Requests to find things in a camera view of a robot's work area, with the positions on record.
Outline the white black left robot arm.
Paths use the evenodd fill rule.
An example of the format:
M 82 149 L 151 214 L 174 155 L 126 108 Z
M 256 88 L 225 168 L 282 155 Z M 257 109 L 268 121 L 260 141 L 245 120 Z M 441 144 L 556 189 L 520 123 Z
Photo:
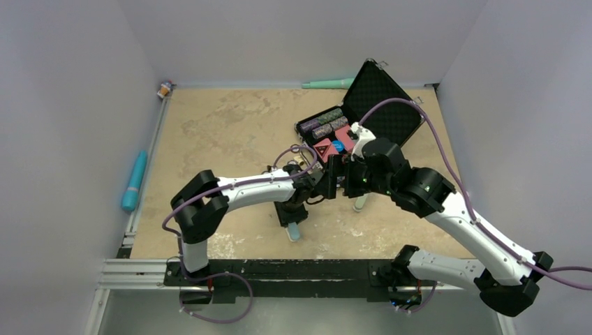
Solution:
M 211 170 L 198 173 L 171 199 L 172 211 L 162 224 L 168 230 L 168 221 L 174 219 L 179 226 L 171 232 L 177 237 L 182 278 L 190 285 L 206 281 L 207 241 L 226 214 L 271 202 L 281 224 L 297 225 L 308 216 L 305 204 L 310 198 L 335 198 L 336 182 L 345 165 L 342 156 L 331 155 L 318 177 L 296 165 L 242 178 L 216 177 Z

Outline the light blue stapler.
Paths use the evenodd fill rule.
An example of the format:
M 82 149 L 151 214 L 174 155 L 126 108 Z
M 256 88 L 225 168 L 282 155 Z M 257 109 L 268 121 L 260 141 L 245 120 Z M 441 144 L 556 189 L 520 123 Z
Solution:
M 308 211 L 303 204 L 287 202 L 275 202 L 274 208 L 278 216 L 279 224 L 285 228 L 288 238 L 292 242 L 299 241 L 301 234 L 298 225 L 308 218 Z

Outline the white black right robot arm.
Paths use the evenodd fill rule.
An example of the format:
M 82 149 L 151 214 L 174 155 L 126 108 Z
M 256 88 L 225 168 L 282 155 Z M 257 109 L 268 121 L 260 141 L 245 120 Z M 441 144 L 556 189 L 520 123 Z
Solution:
M 392 261 L 392 275 L 402 284 L 413 279 L 438 281 L 469 292 L 494 311 L 515 317 L 538 296 L 553 259 L 516 245 L 483 217 L 471 216 L 461 193 L 436 170 L 411 167 L 401 148 L 385 138 L 356 135 L 345 164 L 345 195 L 377 193 L 400 209 L 434 224 L 458 241 L 472 260 L 436 255 L 405 245 Z

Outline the beige green stapler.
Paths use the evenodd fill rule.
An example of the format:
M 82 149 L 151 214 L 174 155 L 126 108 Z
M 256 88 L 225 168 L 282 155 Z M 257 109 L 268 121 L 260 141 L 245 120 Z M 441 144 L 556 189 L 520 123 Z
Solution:
M 364 194 L 358 198 L 356 198 L 353 204 L 353 210 L 356 212 L 361 212 L 367 202 L 369 194 Z

